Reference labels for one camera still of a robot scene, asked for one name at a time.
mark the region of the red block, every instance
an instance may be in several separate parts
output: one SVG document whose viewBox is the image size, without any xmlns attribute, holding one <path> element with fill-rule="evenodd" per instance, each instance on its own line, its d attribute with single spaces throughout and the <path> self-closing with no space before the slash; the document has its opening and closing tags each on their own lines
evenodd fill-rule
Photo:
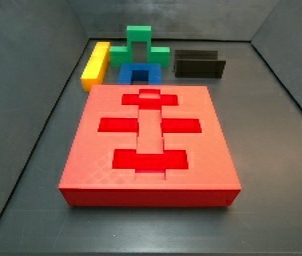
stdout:
<svg viewBox="0 0 302 256">
<path fill-rule="evenodd" d="M 206 87 L 93 87 L 59 189 L 73 206 L 229 206 L 240 191 Z"/>
</svg>

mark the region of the dark rectangular block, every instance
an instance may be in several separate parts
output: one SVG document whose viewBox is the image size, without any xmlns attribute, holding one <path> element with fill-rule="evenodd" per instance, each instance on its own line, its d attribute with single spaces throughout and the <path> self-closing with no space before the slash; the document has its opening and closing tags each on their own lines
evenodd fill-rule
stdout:
<svg viewBox="0 0 302 256">
<path fill-rule="evenodd" d="M 218 51 L 177 50 L 176 76 L 186 78 L 222 78 L 226 61 L 218 60 Z"/>
</svg>

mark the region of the blue block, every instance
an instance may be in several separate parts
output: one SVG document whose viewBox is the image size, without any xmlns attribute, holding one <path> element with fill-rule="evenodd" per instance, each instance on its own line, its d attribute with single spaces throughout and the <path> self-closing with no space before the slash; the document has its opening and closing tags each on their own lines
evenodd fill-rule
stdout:
<svg viewBox="0 0 302 256">
<path fill-rule="evenodd" d="M 118 84 L 132 85 L 145 81 L 150 85 L 162 84 L 162 66 L 154 63 L 125 63 L 121 68 Z"/>
</svg>

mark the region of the green block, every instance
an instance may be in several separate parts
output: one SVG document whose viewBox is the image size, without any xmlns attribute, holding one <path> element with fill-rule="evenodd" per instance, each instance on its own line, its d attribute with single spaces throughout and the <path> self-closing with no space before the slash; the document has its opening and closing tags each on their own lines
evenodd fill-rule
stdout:
<svg viewBox="0 0 302 256">
<path fill-rule="evenodd" d="M 168 68 L 170 66 L 170 48 L 152 47 L 148 61 L 150 63 L 160 63 L 162 65 L 162 68 Z"/>
<path fill-rule="evenodd" d="M 110 63 L 113 67 L 121 67 L 122 64 L 133 62 L 133 54 L 126 46 L 112 46 Z"/>
<path fill-rule="evenodd" d="M 164 68 L 170 66 L 170 48 L 152 47 L 152 26 L 128 26 L 128 46 L 112 46 L 110 57 L 114 67 L 133 63 L 133 43 L 148 43 L 148 61 L 160 63 Z"/>
<path fill-rule="evenodd" d="M 152 26 L 128 26 L 130 42 L 152 42 Z"/>
</svg>

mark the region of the yellow rectangular block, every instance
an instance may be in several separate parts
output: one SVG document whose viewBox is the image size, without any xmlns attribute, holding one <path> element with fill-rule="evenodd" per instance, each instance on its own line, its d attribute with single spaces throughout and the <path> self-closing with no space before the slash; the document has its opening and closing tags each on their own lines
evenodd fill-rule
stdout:
<svg viewBox="0 0 302 256">
<path fill-rule="evenodd" d="M 110 62 L 110 42 L 98 42 L 82 74 L 82 85 L 86 92 L 97 84 L 104 83 L 106 70 Z"/>
</svg>

